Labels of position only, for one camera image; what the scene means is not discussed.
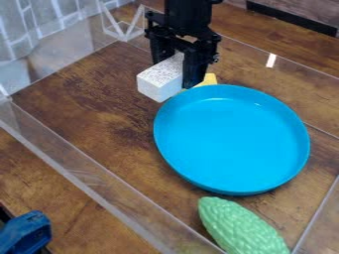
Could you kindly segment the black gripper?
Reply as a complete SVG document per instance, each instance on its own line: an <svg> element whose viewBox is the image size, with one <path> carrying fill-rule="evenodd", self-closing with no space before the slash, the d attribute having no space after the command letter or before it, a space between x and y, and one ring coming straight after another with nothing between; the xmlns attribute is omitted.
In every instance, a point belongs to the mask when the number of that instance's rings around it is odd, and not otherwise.
<svg viewBox="0 0 339 254"><path fill-rule="evenodd" d="M145 38L149 40L152 61L158 64L184 52L182 87L197 85L208 66L218 61L220 35L209 28L213 6L222 0L164 0L164 12L148 11Z"/></svg>

